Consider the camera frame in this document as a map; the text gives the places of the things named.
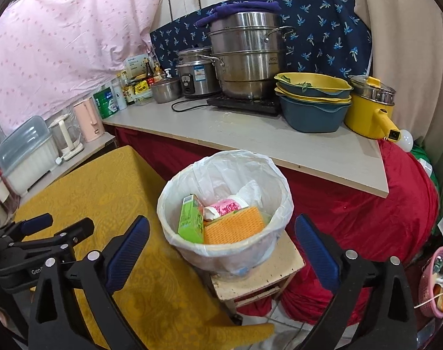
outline pink bedsheet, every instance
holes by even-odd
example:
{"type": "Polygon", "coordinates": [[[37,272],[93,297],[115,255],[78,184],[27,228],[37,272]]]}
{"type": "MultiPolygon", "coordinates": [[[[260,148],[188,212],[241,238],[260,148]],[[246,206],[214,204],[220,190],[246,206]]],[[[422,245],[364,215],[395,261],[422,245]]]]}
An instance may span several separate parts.
{"type": "Polygon", "coordinates": [[[159,0],[19,0],[0,18],[0,125],[44,119],[151,46],[159,0]]]}

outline purple cloth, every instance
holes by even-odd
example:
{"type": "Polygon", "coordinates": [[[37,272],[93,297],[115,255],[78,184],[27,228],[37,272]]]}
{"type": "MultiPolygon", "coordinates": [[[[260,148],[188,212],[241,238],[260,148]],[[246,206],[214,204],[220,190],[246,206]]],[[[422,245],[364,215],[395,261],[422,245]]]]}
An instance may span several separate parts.
{"type": "Polygon", "coordinates": [[[195,24],[197,27],[204,27],[205,25],[216,20],[220,20],[221,18],[244,11],[266,11],[270,13],[279,13],[281,11],[281,7],[278,1],[274,1],[272,3],[264,3],[262,1],[231,3],[216,7],[210,16],[200,19],[195,24]]]}

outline white plastic bag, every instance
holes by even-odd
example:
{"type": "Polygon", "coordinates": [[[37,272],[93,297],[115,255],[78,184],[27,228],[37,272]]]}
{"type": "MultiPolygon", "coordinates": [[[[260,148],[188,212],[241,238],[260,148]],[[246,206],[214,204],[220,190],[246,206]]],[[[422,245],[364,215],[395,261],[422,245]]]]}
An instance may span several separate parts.
{"type": "Polygon", "coordinates": [[[244,275],[266,261],[293,214],[290,187],[273,161],[246,150],[222,151],[175,175],[163,188],[157,214],[167,241],[192,265],[203,270],[244,275]],[[196,194],[204,206],[236,194],[254,180],[262,196],[257,207],[272,215],[260,233],[234,244],[204,245],[178,235],[183,199],[196,194]]]}

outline yellow electric pot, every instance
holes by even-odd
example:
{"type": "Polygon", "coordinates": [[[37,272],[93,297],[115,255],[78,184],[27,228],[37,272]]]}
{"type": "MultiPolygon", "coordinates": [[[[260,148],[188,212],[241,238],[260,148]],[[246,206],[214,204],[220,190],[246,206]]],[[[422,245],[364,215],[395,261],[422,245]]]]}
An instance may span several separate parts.
{"type": "Polygon", "coordinates": [[[395,90],[371,76],[353,76],[350,81],[354,89],[352,104],[344,117],[346,126],[367,138],[398,141],[400,130],[390,119],[395,90]]]}

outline pink basket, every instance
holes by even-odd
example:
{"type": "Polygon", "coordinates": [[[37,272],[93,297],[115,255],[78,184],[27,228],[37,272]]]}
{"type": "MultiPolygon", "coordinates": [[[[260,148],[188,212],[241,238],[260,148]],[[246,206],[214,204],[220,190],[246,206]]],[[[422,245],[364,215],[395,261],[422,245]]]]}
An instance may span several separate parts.
{"type": "MultiPolygon", "coordinates": [[[[430,263],[425,268],[421,281],[419,282],[419,304],[434,298],[434,282],[432,280],[432,270],[434,269],[434,261],[440,256],[443,259],[443,247],[439,247],[433,254],[430,263]]],[[[443,312],[438,310],[435,300],[431,300],[427,304],[420,307],[421,313],[426,317],[443,318],[443,312]]]]}

